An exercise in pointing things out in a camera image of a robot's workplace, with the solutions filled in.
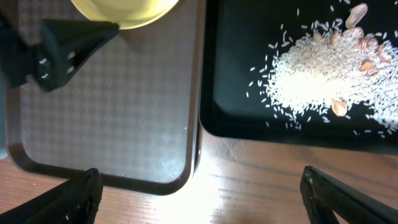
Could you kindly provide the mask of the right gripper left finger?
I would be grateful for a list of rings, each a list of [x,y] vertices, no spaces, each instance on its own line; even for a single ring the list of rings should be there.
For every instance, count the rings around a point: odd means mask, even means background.
[[[91,168],[1,214],[1,223],[93,224],[103,193],[98,169]]]

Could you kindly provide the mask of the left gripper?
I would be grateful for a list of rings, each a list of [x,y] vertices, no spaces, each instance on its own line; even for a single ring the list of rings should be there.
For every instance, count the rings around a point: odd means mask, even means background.
[[[53,91],[65,86],[118,32],[112,22],[44,19],[34,50],[10,23],[1,21],[1,74],[11,88],[34,75],[42,90]]]

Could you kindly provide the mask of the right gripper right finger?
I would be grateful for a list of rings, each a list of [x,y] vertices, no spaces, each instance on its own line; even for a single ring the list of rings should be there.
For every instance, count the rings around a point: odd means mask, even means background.
[[[397,224],[397,210],[350,187],[338,179],[306,166],[300,181],[303,204],[311,224],[348,223]]]

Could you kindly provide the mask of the yellow plate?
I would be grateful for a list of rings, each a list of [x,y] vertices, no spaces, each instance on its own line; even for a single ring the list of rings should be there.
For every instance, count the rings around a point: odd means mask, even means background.
[[[72,0],[91,21],[117,23],[121,30],[146,26],[166,15],[178,0]]]

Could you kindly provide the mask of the rice food waste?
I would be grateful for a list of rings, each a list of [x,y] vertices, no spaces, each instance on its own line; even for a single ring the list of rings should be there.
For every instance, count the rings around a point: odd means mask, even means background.
[[[387,32],[367,32],[365,20],[379,22],[379,2],[345,1],[349,14],[304,25],[305,35],[287,34],[269,46],[258,87],[275,118],[287,117],[300,129],[301,117],[329,123],[333,116],[351,119],[356,105],[368,107],[364,119],[382,126],[379,134],[397,132],[397,41]]]

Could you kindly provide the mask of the brown serving tray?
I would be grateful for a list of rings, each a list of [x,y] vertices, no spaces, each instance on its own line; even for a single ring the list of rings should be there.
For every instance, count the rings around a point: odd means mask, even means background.
[[[63,87],[5,88],[6,144],[22,170],[168,195],[192,177],[205,3],[121,31]]]

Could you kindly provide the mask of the black tray bin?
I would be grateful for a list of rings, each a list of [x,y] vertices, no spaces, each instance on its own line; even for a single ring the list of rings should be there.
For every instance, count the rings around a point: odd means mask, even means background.
[[[397,134],[353,106],[347,118],[306,111],[294,124],[264,93],[272,57],[282,42],[309,33],[313,21],[345,19],[354,1],[208,1],[200,97],[200,121],[227,138],[397,153]]]

